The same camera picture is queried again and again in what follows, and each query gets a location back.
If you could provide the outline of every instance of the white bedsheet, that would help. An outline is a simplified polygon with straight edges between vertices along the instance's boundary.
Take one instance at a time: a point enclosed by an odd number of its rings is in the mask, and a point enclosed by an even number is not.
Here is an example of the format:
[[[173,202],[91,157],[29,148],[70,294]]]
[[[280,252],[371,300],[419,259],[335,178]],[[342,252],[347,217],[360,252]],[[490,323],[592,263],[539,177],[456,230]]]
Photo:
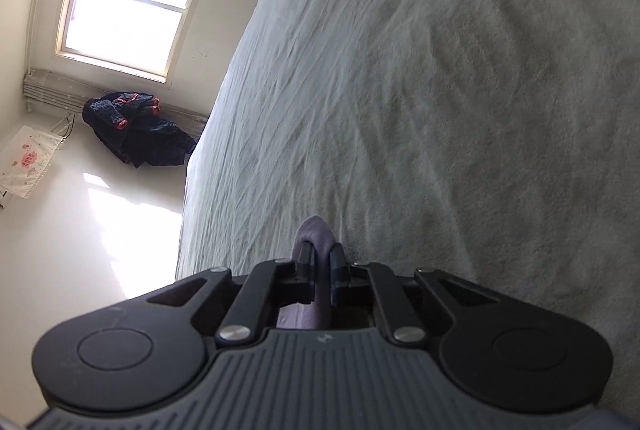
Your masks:
[[[191,159],[178,275],[324,217],[352,259],[568,314],[640,418],[640,0],[260,0]]]

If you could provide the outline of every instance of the cable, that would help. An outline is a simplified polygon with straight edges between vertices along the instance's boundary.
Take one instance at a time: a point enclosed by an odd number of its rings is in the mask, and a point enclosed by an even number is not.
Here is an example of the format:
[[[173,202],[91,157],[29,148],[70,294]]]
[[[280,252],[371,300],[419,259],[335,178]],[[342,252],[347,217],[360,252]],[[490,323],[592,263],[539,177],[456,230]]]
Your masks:
[[[62,118],[62,120],[60,120],[58,123],[56,123],[52,128],[51,128],[51,132],[54,134],[58,134],[58,128],[60,127],[60,125],[62,123],[64,123],[66,121],[66,128],[68,129],[69,127],[69,115],[67,114],[66,117]]]
[[[67,124],[67,130],[65,134],[63,134],[62,139],[67,139],[69,136],[71,136],[71,133],[74,131],[74,125],[76,124],[76,115],[74,115],[73,119],[71,120],[71,123],[69,123],[69,115],[66,115],[66,124]]]

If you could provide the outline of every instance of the white plastic bag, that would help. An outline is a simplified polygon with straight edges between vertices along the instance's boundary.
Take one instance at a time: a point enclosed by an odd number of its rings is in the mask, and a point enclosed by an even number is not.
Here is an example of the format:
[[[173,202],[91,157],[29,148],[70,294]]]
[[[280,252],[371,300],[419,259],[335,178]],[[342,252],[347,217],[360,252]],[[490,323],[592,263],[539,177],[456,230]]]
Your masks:
[[[0,152],[0,187],[27,197],[45,173],[64,138],[26,125]]]

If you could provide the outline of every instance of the radiator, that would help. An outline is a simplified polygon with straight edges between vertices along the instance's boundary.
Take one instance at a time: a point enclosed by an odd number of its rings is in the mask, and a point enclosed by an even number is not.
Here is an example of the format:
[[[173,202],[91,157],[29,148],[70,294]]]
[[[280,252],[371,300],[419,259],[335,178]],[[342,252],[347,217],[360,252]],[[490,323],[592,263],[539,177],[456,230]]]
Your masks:
[[[87,100],[99,98],[113,91],[71,80],[50,71],[35,69],[24,78],[22,92],[28,107],[35,101],[57,107],[67,113],[81,115],[82,107]],[[164,106],[162,103],[160,108],[163,118],[174,121],[178,127],[196,139],[200,137],[207,123],[206,117],[178,107]]]

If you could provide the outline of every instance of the dark blue jacket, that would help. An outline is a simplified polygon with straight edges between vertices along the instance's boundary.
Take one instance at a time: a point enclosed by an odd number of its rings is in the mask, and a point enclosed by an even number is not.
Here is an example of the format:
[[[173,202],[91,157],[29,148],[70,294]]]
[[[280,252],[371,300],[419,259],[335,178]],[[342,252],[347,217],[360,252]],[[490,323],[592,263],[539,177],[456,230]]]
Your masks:
[[[124,163],[183,165],[196,142],[159,112],[159,100],[151,95],[110,93],[85,103],[82,119]]]

